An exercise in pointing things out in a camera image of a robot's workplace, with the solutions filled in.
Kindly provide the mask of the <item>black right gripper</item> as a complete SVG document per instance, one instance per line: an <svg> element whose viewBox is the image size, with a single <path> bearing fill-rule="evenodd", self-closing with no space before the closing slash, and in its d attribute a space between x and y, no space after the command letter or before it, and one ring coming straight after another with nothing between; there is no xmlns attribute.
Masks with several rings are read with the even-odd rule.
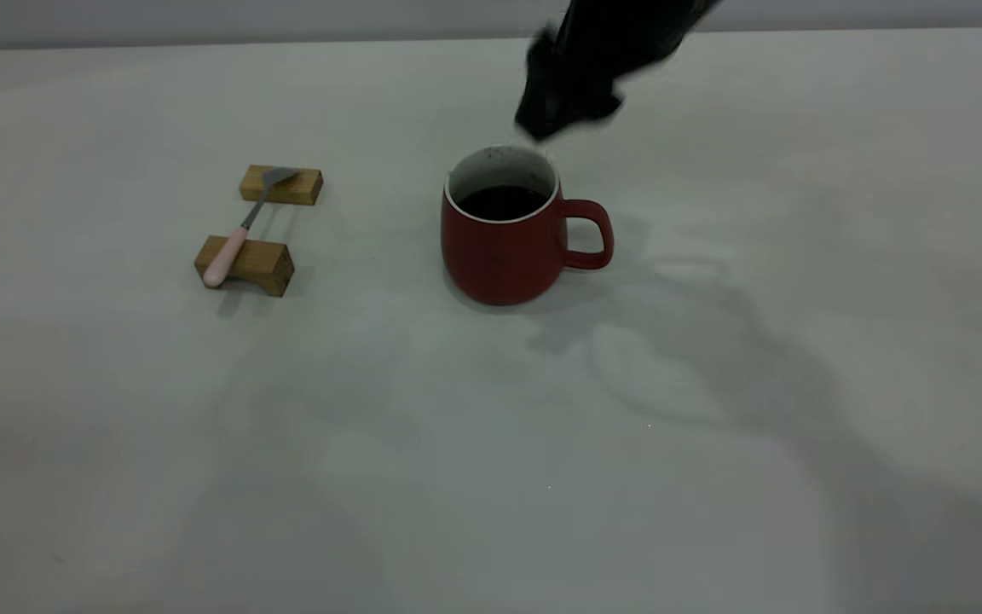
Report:
<svg viewBox="0 0 982 614"><path fill-rule="evenodd" d="M556 38L540 34L526 54L526 80L515 124L546 142L576 124L600 124L619 112L612 82L669 59L717 1L572 1Z"/></svg>

